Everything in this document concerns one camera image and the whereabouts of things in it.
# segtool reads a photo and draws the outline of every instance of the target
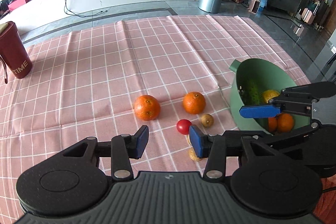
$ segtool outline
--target black cable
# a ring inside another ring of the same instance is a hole
[[[328,189],[324,189],[324,190],[322,191],[322,194],[327,193],[327,192],[330,192],[330,191],[335,191],[335,190],[336,190],[336,186],[335,186],[335,187],[328,188]]]
[[[243,5],[245,8],[249,8],[248,5],[244,5],[244,2],[241,2],[240,4]]]
[[[70,11],[67,7],[67,0],[64,0],[65,4],[64,4],[64,12],[67,14],[67,15],[70,15],[70,16],[77,16],[77,17],[81,17],[81,18],[85,18],[85,17],[94,17],[94,16],[99,16],[99,15],[102,15],[102,14],[105,14],[107,12],[106,11],[100,11],[94,15],[89,15],[89,16],[84,16],[84,15],[78,15],[72,11]]]

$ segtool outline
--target pink box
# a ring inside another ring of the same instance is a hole
[[[303,10],[303,13],[302,13],[302,19],[304,22],[306,22],[308,25],[312,24],[314,19],[315,19],[315,16],[313,16],[313,13],[308,10],[307,8],[305,8]]]
[[[13,0],[10,4],[8,4],[8,10],[13,11],[16,8],[19,8],[23,4],[26,4],[29,0]]]

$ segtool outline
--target cucumber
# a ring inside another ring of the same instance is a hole
[[[253,79],[248,79],[246,81],[243,101],[245,105],[261,104],[261,95],[258,91],[258,86]]]

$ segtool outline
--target metal screw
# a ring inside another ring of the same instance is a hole
[[[114,172],[114,176],[118,179],[124,179],[127,178],[131,175],[131,172],[129,172],[128,170],[118,170],[116,172]]]
[[[206,176],[210,179],[219,179],[222,175],[223,173],[218,170],[210,170],[206,173]]]
[[[165,176],[165,178],[166,178],[166,179],[173,179],[173,178],[174,178],[174,176],[173,176],[173,175],[171,175],[171,174],[169,174],[169,175],[166,175],[166,176]]]

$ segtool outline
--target orange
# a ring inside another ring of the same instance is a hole
[[[160,114],[160,110],[159,102],[151,95],[142,95],[135,100],[135,115],[143,121],[154,120]]]
[[[278,133],[290,132],[294,127],[294,118],[291,114],[282,113],[278,116]]]
[[[205,108],[204,96],[196,91],[189,92],[183,98],[183,108],[190,114],[200,114]]]
[[[277,130],[278,127],[278,121],[275,117],[268,118],[268,132],[272,133],[275,130]]]

